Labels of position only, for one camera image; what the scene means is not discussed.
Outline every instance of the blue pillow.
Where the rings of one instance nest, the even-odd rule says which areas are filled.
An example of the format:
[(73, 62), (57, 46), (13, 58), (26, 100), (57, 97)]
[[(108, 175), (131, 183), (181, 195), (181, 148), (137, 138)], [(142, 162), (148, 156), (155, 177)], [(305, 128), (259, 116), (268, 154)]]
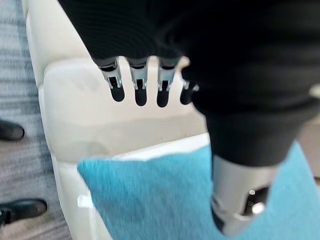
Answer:
[[(78, 171), (114, 240), (225, 240), (210, 209), (211, 152), (150, 161), (94, 158)], [(234, 240), (319, 240), (320, 198), (298, 143), (282, 164), (269, 205)]]

